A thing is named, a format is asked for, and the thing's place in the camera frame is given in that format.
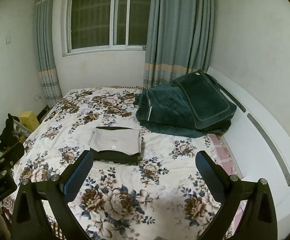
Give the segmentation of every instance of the yellow box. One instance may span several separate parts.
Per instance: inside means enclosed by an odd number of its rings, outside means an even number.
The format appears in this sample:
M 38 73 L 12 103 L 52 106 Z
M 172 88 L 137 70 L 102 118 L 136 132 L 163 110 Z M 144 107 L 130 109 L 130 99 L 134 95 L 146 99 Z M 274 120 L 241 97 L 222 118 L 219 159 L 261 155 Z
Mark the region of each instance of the yellow box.
M 39 122 L 33 111 L 24 111 L 18 117 L 20 118 L 21 123 L 31 131 L 35 131 L 35 129 L 39 127 Z

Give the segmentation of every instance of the window pane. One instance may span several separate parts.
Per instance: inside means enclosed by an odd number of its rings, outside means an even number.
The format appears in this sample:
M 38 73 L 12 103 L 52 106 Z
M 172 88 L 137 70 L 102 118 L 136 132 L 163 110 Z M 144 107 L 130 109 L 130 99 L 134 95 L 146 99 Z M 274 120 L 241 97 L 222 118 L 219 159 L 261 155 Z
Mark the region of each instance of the window pane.
M 126 44 L 126 14 L 127 0 L 115 0 L 114 4 L 114 27 L 113 44 Z
M 150 0 L 131 0 L 129 45 L 146 45 Z
M 72 49 L 109 45 L 110 0 L 72 0 Z

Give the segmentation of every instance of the window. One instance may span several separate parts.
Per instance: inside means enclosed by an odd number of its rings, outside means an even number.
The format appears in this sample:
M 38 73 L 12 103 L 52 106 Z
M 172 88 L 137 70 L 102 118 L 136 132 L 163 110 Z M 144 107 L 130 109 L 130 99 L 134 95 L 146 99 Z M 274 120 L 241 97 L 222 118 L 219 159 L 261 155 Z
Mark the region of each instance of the window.
M 66 0 L 65 54 L 143 49 L 150 0 Z

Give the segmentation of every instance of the white wall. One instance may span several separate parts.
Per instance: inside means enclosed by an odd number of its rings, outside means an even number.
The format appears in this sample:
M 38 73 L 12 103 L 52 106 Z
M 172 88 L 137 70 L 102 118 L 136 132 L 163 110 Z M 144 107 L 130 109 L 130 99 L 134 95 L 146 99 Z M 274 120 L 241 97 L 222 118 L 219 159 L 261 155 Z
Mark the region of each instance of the white wall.
M 34 51 L 34 5 L 35 0 L 0 0 L 0 134 L 8 113 L 38 114 L 46 106 L 34 100 L 43 95 Z M 5 44 L 7 36 L 10 44 Z
M 290 136 L 288 0 L 216 0 L 210 66 L 256 98 Z
M 61 3 L 53 4 L 53 49 L 63 95 L 76 88 L 142 86 L 144 51 L 103 51 L 62 56 Z

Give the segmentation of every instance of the window sill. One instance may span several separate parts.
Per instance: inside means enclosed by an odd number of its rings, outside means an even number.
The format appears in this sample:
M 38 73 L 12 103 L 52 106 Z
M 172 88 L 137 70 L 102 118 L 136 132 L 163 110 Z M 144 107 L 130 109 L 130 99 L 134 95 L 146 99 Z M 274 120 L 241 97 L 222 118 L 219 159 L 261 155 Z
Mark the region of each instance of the window sill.
M 83 54 L 83 53 L 92 53 L 92 52 L 102 52 L 102 51 L 145 51 L 142 47 L 131 47 L 131 48 L 95 48 L 95 49 L 72 49 L 70 52 L 63 53 L 63 57 Z

